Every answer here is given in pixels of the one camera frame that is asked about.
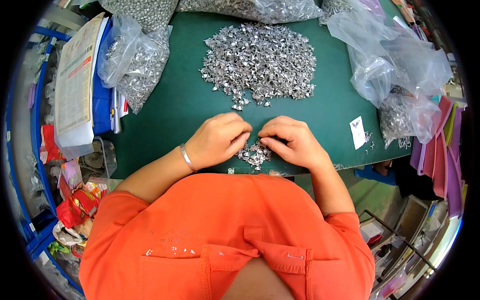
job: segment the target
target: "silver bracelet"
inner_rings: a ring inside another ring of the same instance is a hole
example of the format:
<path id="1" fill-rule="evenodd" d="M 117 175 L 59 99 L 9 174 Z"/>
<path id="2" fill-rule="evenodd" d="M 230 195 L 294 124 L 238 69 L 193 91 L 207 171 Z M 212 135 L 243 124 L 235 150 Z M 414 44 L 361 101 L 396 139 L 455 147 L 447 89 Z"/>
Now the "silver bracelet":
<path id="1" fill-rule="evenodd" d="M 197 172 L 197 169 L 195 169 L 195 167 L 192 165 L 192 162 L 190 161 L 190 159 L 188 158 L 188 155 L 187 155 L 187 152 L 185 151 L 185 143 L 181 143 L 180 144 L 180 152 L 183 156 L 183 159 L 185 160 L 185 162 L 187 163 L 188 167 L 194 172 L 196 173 Z"/>

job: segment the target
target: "stack of papers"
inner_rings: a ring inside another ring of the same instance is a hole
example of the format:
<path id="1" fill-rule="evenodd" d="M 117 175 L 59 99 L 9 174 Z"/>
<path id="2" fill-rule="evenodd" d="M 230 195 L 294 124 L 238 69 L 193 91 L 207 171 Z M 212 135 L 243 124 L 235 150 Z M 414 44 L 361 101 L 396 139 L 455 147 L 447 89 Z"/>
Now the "stack of papers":
<path id="1" fill-rule="evenodd" d="M 55 143 L 67 160 L 93 152 L 93 75 L 108 18 L 99 14 L 64 46 L 55 85 Z"/>

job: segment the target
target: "green work mat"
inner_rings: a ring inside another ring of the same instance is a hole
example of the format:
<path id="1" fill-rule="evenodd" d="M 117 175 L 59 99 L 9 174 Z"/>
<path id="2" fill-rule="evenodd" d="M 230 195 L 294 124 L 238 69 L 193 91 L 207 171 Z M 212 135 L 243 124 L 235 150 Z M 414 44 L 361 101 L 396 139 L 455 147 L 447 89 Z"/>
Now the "green work mat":
<path id="1" fill-rule="evenodd" d="M 399 15 L 390 1 L 386 5 L 393 15 Z M 222 27 L 239 26 L 243 21 L 215 13 L 174 14 L 170 22 L 173 25 L 171 53 L 160 82 L 138 115 L 130 111 L 128 116 L 121 118 L 123 133 L 102 135 L 115 145 L 118 168 L 112 178 L 126 178 L 186 142 L 207 118 L 232 111 L 232 97 L 221 91 L 212 91 L 213 84 L 206 83 L 198 69 L 203 67 L 203 58 L 209 49 L 204 40 Z M 350 83 L 352 71 L 345 43 L 331 37 L 327 26 L 319 26 L 316 19 L 284 25 L 308 37 L 315 47 L 317 67 L 311 81 L 316 85 L 314 95 L 296 101 L 274 98 L 271 107 L 257 107 L 255 102 L 245 106 L 239 114 L 253 127 L 248 143 L 256 141 L 257 133 L 267 121 L 285 115 L 306 122 L 338 168 L 362 166 L 410 154 L 411 149 L 400 149 L 396 142 L 384 149 L 377 109 Z M 249 90 L 245 97 L 252 99 Z M 362 117 L 364 130 L 371 132 L 372 136 L 370 142 L 355 150 L 349 123 L 358 116 Z M 272 155 L 271 162 L 264 162 L 261 167 L 261 173 L 272 175 L 308 172 L 276 154 Z M 254 168 L 234 156 L 202 172 L 227 173 L 230 169 L 238 174 L 258 173 Z"/>

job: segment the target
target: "floor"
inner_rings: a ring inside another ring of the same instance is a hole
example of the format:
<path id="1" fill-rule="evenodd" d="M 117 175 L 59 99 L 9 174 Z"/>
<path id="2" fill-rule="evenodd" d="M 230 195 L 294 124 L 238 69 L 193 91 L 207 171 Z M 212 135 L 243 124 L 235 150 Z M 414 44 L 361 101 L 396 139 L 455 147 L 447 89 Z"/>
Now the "floor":
<path id="1" fill-rule="evenodd" d="M 368 209 L 387 224 L 394 226 L 405 202 L 400 197 L 398 187 L 355 177 L 353 170 L 354 168 L 344 169 L 338 173 L 347 186 L 357 214 L 360 215 L 365 209 Z M 295 176 L 295 183 L 302 187 L 312 199 L 315 198 L 310 174 Z M 360 220 L 367 217 L 366 214 L 363 214 Z"/>

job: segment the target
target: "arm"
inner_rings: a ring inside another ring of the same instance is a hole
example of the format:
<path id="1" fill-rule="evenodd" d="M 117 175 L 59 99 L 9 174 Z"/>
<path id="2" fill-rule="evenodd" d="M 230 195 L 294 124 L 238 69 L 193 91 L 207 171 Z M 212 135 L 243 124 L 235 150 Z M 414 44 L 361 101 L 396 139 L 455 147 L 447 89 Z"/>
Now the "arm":
<path id="1" fill-rule="evenodd" d="M 196 170 L 211 167 L 226 161 L 238 152 L 251 131 L 251 125 L 238 114 L 233 112 L 220 114 L 206 120 L 200 126 L 185 143 L 185 152 Z M 180 147 L 176 147 L 130 175 L 115 191 L 126 191 L 153 203 L 175 182 L 191 173 L 192 170 L 183 159 Z"/>
<path id="2" fill-rule="evenodd" d="M 274 135 L 288 143 L 270 137 Z M 324 216 L 355 212 L 347 187 L 305 122 L 280 116 L 267 122 L 258 136 L 287 162 L 309 169 L 315 201 Z"/>

